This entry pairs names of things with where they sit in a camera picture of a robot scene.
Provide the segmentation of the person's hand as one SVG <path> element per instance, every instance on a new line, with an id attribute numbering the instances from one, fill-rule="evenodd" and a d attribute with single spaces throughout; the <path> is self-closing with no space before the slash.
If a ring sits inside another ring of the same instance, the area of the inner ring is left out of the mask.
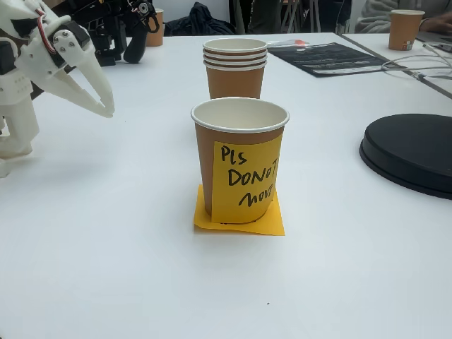
<path id="1" fill-rule="evenodd" d="M 425 19 L 420 25 L 421 32 L 451 33 L 452 13 L 447 12 L 440 16 Z"/>

